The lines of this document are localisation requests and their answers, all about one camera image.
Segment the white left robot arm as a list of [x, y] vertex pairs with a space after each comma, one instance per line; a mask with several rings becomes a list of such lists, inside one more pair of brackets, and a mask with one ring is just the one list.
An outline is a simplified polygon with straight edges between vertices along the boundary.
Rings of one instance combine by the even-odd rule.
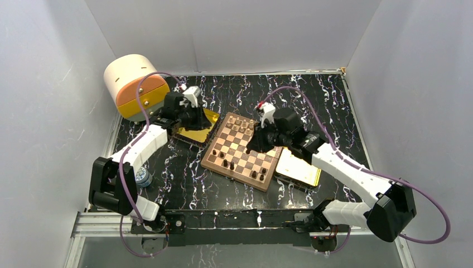
[[98, 157], [92, 166], [88, 201], [99, 208], [130, 216], [152, 232], [166, 227], [166, 216], [159, 204], [137, 193], [136, 175], [139, 168], [178, 130], [201, 131], [211, 128], [205, 115], [201, 89], [189, 87], [184, 92], [169, 92], [163, 107], [153, 121], [148, 120], [143, 130], [129, 144], [109, 158]]

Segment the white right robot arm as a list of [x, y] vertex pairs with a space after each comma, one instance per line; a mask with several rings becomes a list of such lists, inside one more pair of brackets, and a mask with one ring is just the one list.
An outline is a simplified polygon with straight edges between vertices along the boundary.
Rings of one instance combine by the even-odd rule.
[[312, 214], [289, 224], [293, 229], [329, 231], [335, 225], [369, 229], [385, 242], [394, 241], [416, 216], [412, 190], [392, 179], [382, 179], [332, 148], [327, 139], [307, 131], [297, 113], [290, 108], [276, 109], [263, 103], [257, 107], [260, 120], [248, 142], [247, 152], [266, 153], [286, 147], [292, 155], [321, 169], [353, 190], [361, 202], [322, 201]]

